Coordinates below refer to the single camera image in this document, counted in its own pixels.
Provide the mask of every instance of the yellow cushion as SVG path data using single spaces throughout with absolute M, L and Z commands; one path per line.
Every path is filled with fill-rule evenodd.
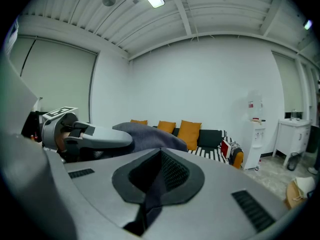
M 201 122 L 181 121 L 178 138 L 186 143 L 188 150 L 197 149 L 197 140 L 199 138 L 201 124 Z
M 158 124 L 157 128 L 162 130 L 162 131 L 165 131 L 167 133 L 172 134 L 172 132 L 176 128 L 176 123 L 175 122 L 159 121 L 159 124 Z
M 147 125 L 148 124 L 148 120 L 144 120 L 144 121 L 138 121 L 138 120 L 132 120 L 130 121 L 131 123 L 138 123 L 138 124 L 142 124 L 142 125 Z

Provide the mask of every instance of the white cabinet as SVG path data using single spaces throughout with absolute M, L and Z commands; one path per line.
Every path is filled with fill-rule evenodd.
M 255 168 L 261 156 L 262 147 L 264 146 L 265 123 L 247 121 L 243 129 L 243 141 L 241 148 L 243 150 L 243 169 Z
M 272 156 L 275 156 L 277 150 L 285 154 L 283 165 L 286 166 L 291 153 L 304 153 L 307 149 L 311 123 L 309 120 L 279 120 L 278 135 Z

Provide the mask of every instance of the vent grille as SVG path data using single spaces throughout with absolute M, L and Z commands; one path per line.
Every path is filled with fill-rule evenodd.
M 246 190 L 232 193 L 232 196 L 258 232 L 265 230 L 275 222 Z
M 94 172 L 95 172 L 94 170 L 89 168 L 89 169 L 68 172 L 68 174 L 69 174 L 70 178 L 73 179 L 73 178 L 78 178 L 78 177 L 85 176 L 88 174 L 93 174 Z

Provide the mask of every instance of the sink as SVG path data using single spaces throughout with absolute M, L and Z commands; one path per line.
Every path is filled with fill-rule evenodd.
M 280 119 L 279 120 L 280 124 L 283 125 L 287 125 L 287 126 L 295 126 L 295 127 L 299 127 L 299 126 L 306 126 L 306 125 L 311 125 L 312 121 L 310 120 L 305 120 L 305 119 L 300 119 L 299 121 L 296 119 L 292 119 L 290 120 L 290 118 L 286 118 L 286 119 Z

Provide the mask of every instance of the sofa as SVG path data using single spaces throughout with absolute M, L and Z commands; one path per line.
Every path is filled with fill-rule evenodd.
M 172 134 L 178 137 L 179 129 L 180 128 L 175 128 Z M 220 144 L 223 140 L 231 145 L 231 154 L 228 159 L 225 158 L 221 153 Z M 244 153 L 242 149 L 236 142 L 227 136 L 227 132 L 225 130 L 201 129 L 199 131 L 196 150 L 188 150 L 188 153 L 211 160 L 216 160 L 231 165 L 237 169 L 241 167 L 241 163 L 244 159 Z

